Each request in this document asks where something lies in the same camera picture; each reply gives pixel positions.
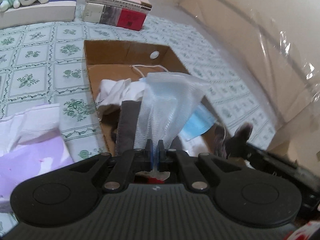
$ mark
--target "mask ear loop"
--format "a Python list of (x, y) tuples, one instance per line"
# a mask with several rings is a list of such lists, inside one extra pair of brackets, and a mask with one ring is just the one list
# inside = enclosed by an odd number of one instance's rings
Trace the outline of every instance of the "mask ear loop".
[(137, 64), (137, 65), (131, 65), (131, 67), (136, 70), (137, 72), (140, 73), (141, 77), (145, 78), (145, 75), (141, 72), (140, 69), (138, 69), (137, 67), (151, 67), (151, 68), (154, 68), (154, 67), (159, 67), (161, 69), (163, 69), (164, 71), (166, 72), (169, 72), (169, 70), (167, 70), (164, 66), (161, 66), (161, 65), (153, 65), (153, 66), (147, 66), (147, 65), (140, 65), (140, 64)]

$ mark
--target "white round hole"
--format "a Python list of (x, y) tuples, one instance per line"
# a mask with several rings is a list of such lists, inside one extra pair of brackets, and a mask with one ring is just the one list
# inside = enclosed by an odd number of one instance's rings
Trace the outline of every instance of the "white round hole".
[(154, 52), (152, 52), (151, 54), (150, 54), (150, 58), (151, 59), (155, 59), (155, 58), (157, 58), (159, 56), (159, 51), (154, 51)]

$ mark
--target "floral tablecloth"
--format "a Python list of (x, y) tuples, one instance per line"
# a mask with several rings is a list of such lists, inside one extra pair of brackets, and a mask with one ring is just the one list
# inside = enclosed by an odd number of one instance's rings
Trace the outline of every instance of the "floral tablecloth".
[[(60, 103), (60, 130), (75, 161), (105, 151), (90, 93), (85, 39), (129, 40), (170, 45), (188, 71), (208, 79), (208, 100), (230, 133), (254, 124), (251, 143), (266, 148), (275, 130), (235, 71), (195, 28), (148, 16), (141, 31), (81, 21), (24, 25), (0, 31), (0, 118), (41, 104)], [(0, 236), (16, 223), (0, 214)]]

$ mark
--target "silver screw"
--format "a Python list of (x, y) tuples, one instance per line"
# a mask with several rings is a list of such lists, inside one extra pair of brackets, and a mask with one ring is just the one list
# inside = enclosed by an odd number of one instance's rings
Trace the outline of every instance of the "silver screw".
[(192, 183), (191, 186), (193, 188), (199, 189), (199, 190), (206, 189), (208, 187), (208, 185), (203, 181), (196, 181), (196, 182)]
[(115, 181), (109, 181), (106, 184), (104, 184), (104, 187), (106, 189), (115, 190), (115, 189), (120, 188), (120, 183), (115, 182)]

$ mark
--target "white cloth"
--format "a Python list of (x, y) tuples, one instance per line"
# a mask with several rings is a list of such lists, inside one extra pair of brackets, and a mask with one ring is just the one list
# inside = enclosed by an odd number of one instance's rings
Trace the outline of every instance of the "white cloth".
[(60, 104), (29, 108), (0, 120), (0, 156), (52, 137), (59, 129)]
[(99, 114), (110, 114), (121, 106), (122, 101), (141, 101), (145, 86), (144, 81), (131, 82), (130, 78), (119, 81), (101, 80), (100, 92), (96, 98)]

